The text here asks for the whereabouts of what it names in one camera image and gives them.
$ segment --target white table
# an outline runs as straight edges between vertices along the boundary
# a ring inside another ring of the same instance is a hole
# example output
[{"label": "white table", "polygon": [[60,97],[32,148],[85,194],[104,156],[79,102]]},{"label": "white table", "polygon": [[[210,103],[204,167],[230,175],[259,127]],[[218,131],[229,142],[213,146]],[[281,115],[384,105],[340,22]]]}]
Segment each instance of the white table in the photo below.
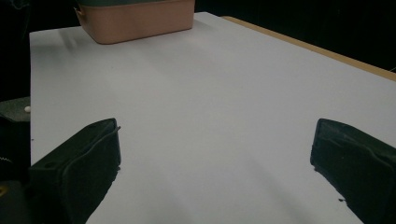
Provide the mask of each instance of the white table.
[{"label": "white table", "polygon": [[396,83],[208,13],[98,45],[32,33],[32,163],[116,118],[121,170],[88,223],[361,223],[309,163],[319,118],[396,146]]}]

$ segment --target wooden table edge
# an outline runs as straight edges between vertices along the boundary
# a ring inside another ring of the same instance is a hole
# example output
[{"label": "wooden table edge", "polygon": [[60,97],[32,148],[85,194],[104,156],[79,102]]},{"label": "wooden table edge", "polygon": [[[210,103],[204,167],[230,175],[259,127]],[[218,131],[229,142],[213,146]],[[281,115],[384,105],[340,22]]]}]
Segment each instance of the wooden table edge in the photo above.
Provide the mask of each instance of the wooden table edge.
[{"label": "wooden table edge", "polygon": [[338,54],[338,53],[335,53],[335,52],[332,52],[332,51],[329,51],[329,50],[326,50],[326,49],[322,49],[320,47],[305,43],[305,42],[303,42],[301,40],[294,39],[292,37],[289,37],[289,36],[286,36],[286,35],[282,35],[280,33],[274,32],[274,31],[270,31],[270,30],[262,28],[260,26],[251,24],[249,22],[238,20],[237,18],[234,18],[234,17],[224,16],[222,18],[224,20],[232,21],[232,22],[234,22],[236,24],[245,26],[245,27],[247,27],[249,29],[255,30],[255,31],[260,32],[262,34],[269,35],[269,36],[275,37],[277,39],[289,42],[289,43],[291,43],[293,45],[297,45],[299,47],[312,50],[312,51],[314,51],[316,53],[319,53],[319,54],[322,54],[322,55],[327,56],[329,58],[335,59],[335,60],[337,60],[337,61],[339,61],[341,63],[347,63],[347,64],[352,65],[354,67],[357,67],[357,68],[359,68],[361,70],[373,73],[375,75],[387,78],[387,79],[392,80],[392,81],[396,81],[396,74],[392,73],[390,71],[387,71],[385,69],[382,69],[382,68],[379,68],[379,67],[375,67],[373,65],[370,65],[368,63],[363,63],[363,62],[360,62],[360,61],[355,60],[355,59],[348,58],[347,56],[344,56],[344,55],[341,55],[341,54]]}]

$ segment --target plastic bin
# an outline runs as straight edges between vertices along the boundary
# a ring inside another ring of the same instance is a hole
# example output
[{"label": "plastic bin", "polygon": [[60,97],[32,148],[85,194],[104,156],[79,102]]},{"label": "plastic bin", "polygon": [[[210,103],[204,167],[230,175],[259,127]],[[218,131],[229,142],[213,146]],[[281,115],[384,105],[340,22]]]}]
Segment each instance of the plastic bin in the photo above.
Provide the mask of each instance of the plastic bin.
[{"label": "plastic bin", "polygon": [[192,27],[194,0],[122,1],[78,2],[79,23],[97,43],[115,44]]}]

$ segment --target tan plastic container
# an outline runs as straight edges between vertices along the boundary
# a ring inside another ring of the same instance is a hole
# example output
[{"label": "tan plastic container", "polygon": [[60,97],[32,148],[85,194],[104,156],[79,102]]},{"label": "tan plastic container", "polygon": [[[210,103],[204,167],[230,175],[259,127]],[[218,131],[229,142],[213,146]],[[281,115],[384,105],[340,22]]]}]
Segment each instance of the tan plastic container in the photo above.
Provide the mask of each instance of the tan plastic container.
[{"label": "tan plastic container", "polygon": [[192,27],[194,0],[163,0],[76,9],[82,28],[99,44],[163,35]]}]

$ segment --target table edge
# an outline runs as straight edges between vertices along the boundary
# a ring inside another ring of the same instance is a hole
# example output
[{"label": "table edge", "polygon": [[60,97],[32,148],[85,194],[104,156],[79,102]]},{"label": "table edge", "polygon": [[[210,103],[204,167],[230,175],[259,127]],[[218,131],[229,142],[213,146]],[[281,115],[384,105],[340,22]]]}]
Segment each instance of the table edge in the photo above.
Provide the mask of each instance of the table edge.
[{"label": "table edge", "polygon": [[236,24],[245,26],[245,27],[247,27],[249,29],[252,29],[254,31],[260,32],[262,34],[269,35],[269,36],[272,36],[274,38],[289,42],[289,43],[291,43],[293,45],[296,45],[296,46],[299,46],[299,47],[302,47],[302,48],[305,48],[305,49],[312,50],[312,51],[314,51],[316,53],[319,53],[319,54],[322,54],[322,55],[324,55],[326,57],[335,59],[335,60],[337,60],[337,61],[339,61],[341,63],[346,63],[346,64],[352,65],[354,67],[357,67],[357,68],[359,68],[361,70],[364,70],[366,72],[370,72],[372,74],[375,74],[377,76],[384,77],[384,78],[387,78],[387,79],[392,80],[392,81],[396,81],[396,74],[392,73],[390,71],[387,71],[385,69],[370,65],[368,63],[363,63],[363,62],[360,62],[360,61],[352,59],[352,58],[348,58],[347,56],[332,52],[332,51],[327,50],[327,49],[322,49],[320,47],[305,43],[304,41],[289,37],[287,35],[282,35],[280,33],[277,33],[277,32],[262,28],[262,27],[260,27],[258,25],[254,25],[254,24],[246,22],[246,21],[241,21],[241,20],[239,20],[237,18],[234,18],[234,17],[223,16],[222,18],[224,20],[231,21],[231,22],[234,22]]}]

